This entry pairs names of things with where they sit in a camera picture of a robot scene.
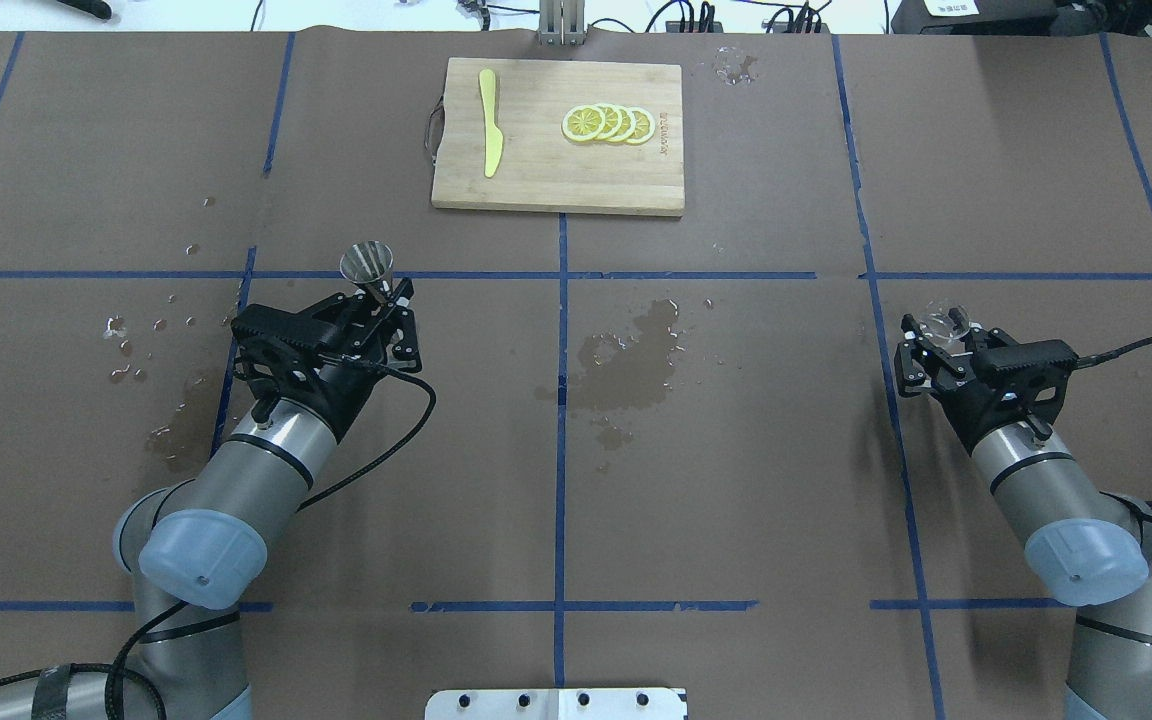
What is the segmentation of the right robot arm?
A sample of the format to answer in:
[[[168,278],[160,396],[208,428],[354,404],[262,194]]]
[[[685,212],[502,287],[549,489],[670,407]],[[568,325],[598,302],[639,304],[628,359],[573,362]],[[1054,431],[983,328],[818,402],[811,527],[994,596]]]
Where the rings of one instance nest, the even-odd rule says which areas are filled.
[[[1053,427],[1074,372],[1152,344],[1082,355],[1020,342],[960,306],[902,316],[893,374],[933,397],[1018,538],[1028,568],[1076,611],[1068,719],[1152,719],[1152,501],[1102,492]]]

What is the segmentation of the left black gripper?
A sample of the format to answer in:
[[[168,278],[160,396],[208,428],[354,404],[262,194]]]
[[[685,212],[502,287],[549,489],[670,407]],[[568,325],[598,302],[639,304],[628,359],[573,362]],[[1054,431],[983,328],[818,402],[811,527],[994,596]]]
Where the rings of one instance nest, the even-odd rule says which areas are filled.
[[[265,427],[280,402],[291,402],[343,439],[376,382],[396,372],[420,372],[414,293],[411,279],[403,278],[387,305],[365,293],[334,293],[302,310],[314,323],[338,325],[340,338],[332,350],[321,353],[321,365],[311,370],[306,384],[247,382],[255,397],[253,420]]]

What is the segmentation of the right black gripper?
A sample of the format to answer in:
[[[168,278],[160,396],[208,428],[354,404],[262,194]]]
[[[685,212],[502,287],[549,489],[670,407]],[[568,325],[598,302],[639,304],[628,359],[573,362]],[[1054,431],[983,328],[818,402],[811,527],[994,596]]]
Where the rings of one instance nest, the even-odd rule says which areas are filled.
[[[1010,372],[1011,336],[1001,328],[990,331],[973,325],[961,338],[963,351],[948,354],[924,340],[914,314],[902,316],[902,340],[893,355],[893,381],[899,397],[929,395],[942,407],[948,424],[961,446],[973,454],[984,438],[996,429],[1025,424],[1038,441],[1053,437],[1058,410],[1028,410],[1001,404],[973,372]]]

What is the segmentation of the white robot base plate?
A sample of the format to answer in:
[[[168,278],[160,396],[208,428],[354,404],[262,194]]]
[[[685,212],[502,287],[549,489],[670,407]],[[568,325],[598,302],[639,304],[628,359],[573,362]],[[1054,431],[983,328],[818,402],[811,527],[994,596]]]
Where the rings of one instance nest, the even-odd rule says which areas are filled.
[[[668,687],[448,689],[425,719],[687,719],[684,689]]]

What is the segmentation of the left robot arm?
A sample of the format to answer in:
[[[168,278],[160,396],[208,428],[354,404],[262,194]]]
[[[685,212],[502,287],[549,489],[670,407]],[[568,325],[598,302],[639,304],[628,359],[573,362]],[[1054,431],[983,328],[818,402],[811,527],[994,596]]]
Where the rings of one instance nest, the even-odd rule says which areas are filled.
[[[156,488],[111,544],[134,630],[106,664],[0,679],[0,719],[250,719],[241,597],[384,378],[422,387],[414,285],[361,281],[297,313],[251,304],[230,324],[233,379],[255,397],[200,473]]]

